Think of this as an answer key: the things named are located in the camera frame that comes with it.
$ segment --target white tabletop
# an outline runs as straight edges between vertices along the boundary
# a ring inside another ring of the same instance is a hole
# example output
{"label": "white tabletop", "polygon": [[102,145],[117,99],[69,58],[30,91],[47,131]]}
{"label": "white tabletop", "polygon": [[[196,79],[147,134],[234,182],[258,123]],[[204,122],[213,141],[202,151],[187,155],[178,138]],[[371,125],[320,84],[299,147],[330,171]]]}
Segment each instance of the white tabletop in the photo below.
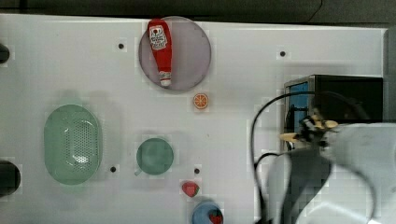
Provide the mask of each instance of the white tabletop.
{"label": "white tabletop", "polygon": [[[189,223],[205,199],[225,223],[252,223],[248,128],[259,106],[298,77],[383,75],[384,29],[198,22],[212,44],[208,76],[191,91],[165,91],[139,66],[147,22],[0,15],[0,42],[11,50],[0,67],[0,157],[22,171],[21,188],[0,199],[1,223]],[[197,92],[210,98],[205,111],[192,105]],[[67,187],[46,170],[43,128],[58,106],[79,103],[99,118],[104,157],[89,181]],[[258,154],[279,148],[281,109],[263,114]],[[158,135],[176,152],[172,170],[134,176],[137,147]],[[186,179],[201,185],[194,199],[180,191]]]}

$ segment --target ketchup bottle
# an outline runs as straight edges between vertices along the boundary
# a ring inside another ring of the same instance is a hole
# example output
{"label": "ketchup bottle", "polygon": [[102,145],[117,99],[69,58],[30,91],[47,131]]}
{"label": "ketchup bottle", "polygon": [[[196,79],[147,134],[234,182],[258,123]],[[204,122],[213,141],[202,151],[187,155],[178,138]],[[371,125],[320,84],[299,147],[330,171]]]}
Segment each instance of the ketchup bottle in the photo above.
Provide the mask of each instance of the ketchup bottle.
{"label": "ketchup bottle", "polygon": [[151,51],[157,62],[161,85],[169,86],[172,72],[172,39],[164,20],[154,19],[148,23]]}

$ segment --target green colander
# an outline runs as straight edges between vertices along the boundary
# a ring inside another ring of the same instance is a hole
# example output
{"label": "green colander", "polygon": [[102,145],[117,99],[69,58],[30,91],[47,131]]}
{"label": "green colander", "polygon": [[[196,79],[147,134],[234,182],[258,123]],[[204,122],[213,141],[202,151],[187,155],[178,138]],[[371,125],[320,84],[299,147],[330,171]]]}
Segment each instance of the green colander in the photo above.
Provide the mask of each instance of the green colander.
{"label": "green colander", "polygon": [[96,118],[79,105],[53,111],[44,128],[45,163],[49,174],[66,185],[88,180],[102,159],[102,136]]}

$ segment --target orange slice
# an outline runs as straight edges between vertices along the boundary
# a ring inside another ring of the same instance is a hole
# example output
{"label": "orange slice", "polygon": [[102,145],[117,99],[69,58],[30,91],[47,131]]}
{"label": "orange slice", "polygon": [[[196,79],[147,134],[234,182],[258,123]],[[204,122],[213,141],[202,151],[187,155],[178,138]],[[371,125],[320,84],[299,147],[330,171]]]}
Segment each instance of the orange slice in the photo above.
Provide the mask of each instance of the orange slice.
{"label": "orange slice", "polygon": [[209,103],[209,98],[207,98],[206,94],[198,93],[194,96],[194,105],[198,109],[205,109],[207,104]]}

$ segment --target blue container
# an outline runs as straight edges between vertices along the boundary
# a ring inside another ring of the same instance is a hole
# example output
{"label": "blue container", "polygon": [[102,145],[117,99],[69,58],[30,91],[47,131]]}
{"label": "blue container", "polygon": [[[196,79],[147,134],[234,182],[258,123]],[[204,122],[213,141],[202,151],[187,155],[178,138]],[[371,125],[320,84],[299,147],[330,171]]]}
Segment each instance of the blue container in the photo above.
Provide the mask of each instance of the blue container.
{"label": "blue container", "polygon": [[212,202],[199,203],[194,208],[194,210],[192,212],[191,223],[192,224],[212,224],[212,222],[210,221],[210,218],[209,218],[209,213],[211,211],[219,211],[221,213],[219,206],[216,203],[212,203]]}

